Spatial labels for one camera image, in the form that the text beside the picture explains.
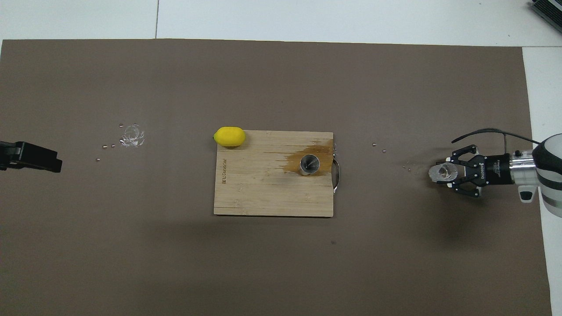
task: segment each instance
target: wet stain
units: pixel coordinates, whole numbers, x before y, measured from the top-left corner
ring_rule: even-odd
[[[325,142],[324,145],[311,145],[306,147],[301,151],[290,154],[286,158],[286,164],[283,166],[283,170],[287,172],[298,173],[300,170],[301,159],[306,155],[314,155],[320,160],[320,169],[314,174],[308,175],[308,177],[317,177],[319,175],[329,174],[332,172],[332,160],[334,150],[334,141],[329,140]]]

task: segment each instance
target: brown mat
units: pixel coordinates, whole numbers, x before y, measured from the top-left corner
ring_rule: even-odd
[[[0,171],[2,315],[550,314],[538,203],[427,176],[531,134],[520,48],[5,40],[0,107],[63,160]],[[333,132],[334,217],[213,215],[223,125]]]

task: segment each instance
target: white surface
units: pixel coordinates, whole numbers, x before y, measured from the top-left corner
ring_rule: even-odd
[[[562,46],[528,0],[160,0],[158,38]],[[157,0],[0,0],[0,39],[153,38]],[[562,48],[523,49],[533,138],[562,132]],[[562,219],[541,205],[552,313],[562,316]]]
[[[157,0],[0,0],[2,39],[154,38]]]
[[[533,139],[543,141],[562,133],[562,47],[524,47]],[[541,201],[552,314],[562,315],[562,218],[550,214]]]
[[[562,46],[526,0],[160,0],[158,38]]]

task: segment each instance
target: cutting board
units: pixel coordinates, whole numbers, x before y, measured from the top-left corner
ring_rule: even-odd
[[[333,133],[245,132],[241,146],[217,146],[216,215],[333,216]],[[320,168],[304,176],[300,161],[308,154]]]

